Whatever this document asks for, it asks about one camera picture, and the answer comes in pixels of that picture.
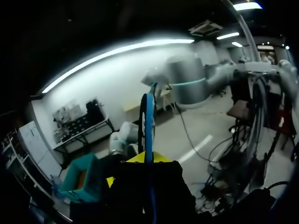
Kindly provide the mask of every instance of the yellow object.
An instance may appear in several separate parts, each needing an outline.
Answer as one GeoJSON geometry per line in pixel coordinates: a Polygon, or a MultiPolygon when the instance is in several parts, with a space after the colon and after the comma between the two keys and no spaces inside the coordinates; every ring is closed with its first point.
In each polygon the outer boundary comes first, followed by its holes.
{"type": "Polygon", "coordinates": [[[111,185],[113,184],[113,181],[115,180],[114,177],[109,177],[109,178],[106,178],[107,182],[108,182],[108,186],[109,188],[111,188],[111,185]]]}
{"type": "MultiPolygon", "coordinates": [[[[172,162],[171,160],[165,158],[161,154],[157,152],[154,153],[154,162],[172,162]]],[[[133,157],[132,159],[129,159],[127,162],[144,162],[145,152],[142,152],[138,154],[137,156],[133,157]]]]}
{"type": "MultiPolygon", "coordinates": [[[[159,154],[157,152],[153,152],[153,154],[154,154],[154,162],[172,162],[171,160],[165,158],[164,156],[162,156],[161,154],[159,154]]],[[[145,157],[145,152],[142,152],[142,153],[138,154],[137,156],[133,157],[132,159],[129,159],[127,162],[144,163],[144,157],[145,157]]],[[[107,180],[109,188],[110,188],[111,185],[113,184],[113,181],[115,180],[115,178],[109,177],[106,180],[107,180]]]]}

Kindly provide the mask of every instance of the white floor line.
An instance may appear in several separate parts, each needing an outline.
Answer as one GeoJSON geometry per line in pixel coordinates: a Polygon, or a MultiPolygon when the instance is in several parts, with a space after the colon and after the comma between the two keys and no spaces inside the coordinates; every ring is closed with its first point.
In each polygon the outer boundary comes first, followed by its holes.
{"type": "MultiPolygon", "coordinates": [[[[213,136],[209,134],[205,139],[203,139],[203,141],[195,147],[196,152],[198,152],[203,146],[205,146],[212,138],[213,136]]],[[[179,158],[178,162],[182,163],[188,160],[191,156],[195,154],[195,150],[191,149],[188,153],[179,158]]]]}

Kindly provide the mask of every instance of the white cabinet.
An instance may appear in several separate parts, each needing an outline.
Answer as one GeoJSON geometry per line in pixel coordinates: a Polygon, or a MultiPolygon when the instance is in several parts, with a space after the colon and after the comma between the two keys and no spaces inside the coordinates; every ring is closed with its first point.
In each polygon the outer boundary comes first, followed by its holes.
{"type": "Polygon", "coordinates": [[[40,171],[50,179],[50,175],[58,176],[61,167],[48,150],[41,135],[39,134],[34,121],[26,124],[19,129],[24,145],[31,159],[40,171]]]}
{"type": "Polygon", "coordinates": [[[61,171],[60,165],[56,162],[53,155],[48,151],[45,156],[37,164],[44,174],[51,179],[52,176],[59,176],[61,171]]]}

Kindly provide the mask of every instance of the teal box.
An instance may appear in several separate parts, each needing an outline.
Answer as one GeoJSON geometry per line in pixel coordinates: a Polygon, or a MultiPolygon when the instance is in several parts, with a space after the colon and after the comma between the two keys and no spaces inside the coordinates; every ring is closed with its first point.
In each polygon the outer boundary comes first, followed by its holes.
{"type": "Polygon", "coordinates": [[[100,201],[102,170],[98,161],[93,153],[73,160],[60,188],[60,193],[74,203],[100,201]],[[84,170],[86,170],[86,175],[83,188],[75,189],[79,174],[84,170]]]}

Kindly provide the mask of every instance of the fluorescent light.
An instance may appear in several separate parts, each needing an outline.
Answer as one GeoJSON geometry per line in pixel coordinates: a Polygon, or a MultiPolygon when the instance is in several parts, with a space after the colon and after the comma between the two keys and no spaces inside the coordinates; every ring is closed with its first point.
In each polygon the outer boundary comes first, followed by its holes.
{"type": "Polygon", "coordinates": [[[187,39],[165,39],[165,40],[156,40],[156,41],[146,41],[143,43],[137,43],[137,44],[133,44],[133,45],[129,45],[126,47],[122,47],[122,48],[118,48],[115,50],[111,50],[107,53],[104,53],[102,55],[96,56],[92,59],[87,60],[86,62],[83,62],[82,64],[76,66],[75,68],[69,70],[68,72],[64,73],[61,77],[59,77],[58,79],[56,79],[53,83],[51,83],[49,86],[47,86],[47,88],[45,88],[42,93],[47,93],[49,92],[54,86],[56,86],[58,83],[60,83],[62,80],[64,80],[65,78],[67,78],[68,76],[70,76],[71,74],[73,74],[74,72],[100,60],[103,59],[105,57],[109,57],[112,55],[116,55],[125,51],[129,51],[129,50],[133,50],[133,49],[137,49],[137,48],[145,48],[145,47],[151,47],[151,46],[157,46],[157,45],[164,45],[164,44],[170,44],[170,43],[192,43],[194,42],[194,40],[187,40],[187,39]]]}
{"type": "Polygon", "coordinates": [[[259,49],[259,50],[274,50],[274,47],[258,45],[257,49],[259,49]]]}
{"type": "Polygon", "coordinates": [[[229,38],[229,37],[232,37],[232,36],[238,36],[238,35],[240,35],[238,32],[232,33],[232,34],[226,34],[226,35],[223,35],[223,36],[218,36],[217,40],[222,40],[222,39],[225,39],[225,38],[229,38]]]}
{"type": "Polygon", "coordinates": [[[247,9],[262,9],[262,7],[256,2],[245,2],[234,5],[235,10],[242,11],[247,9]]]}
{"type": "Polygon", "coordinates": [[[243,47],[243,45],[239,44],[238,42],[232,42],[232,44],[239,47],[239,48],[243,47]]]}

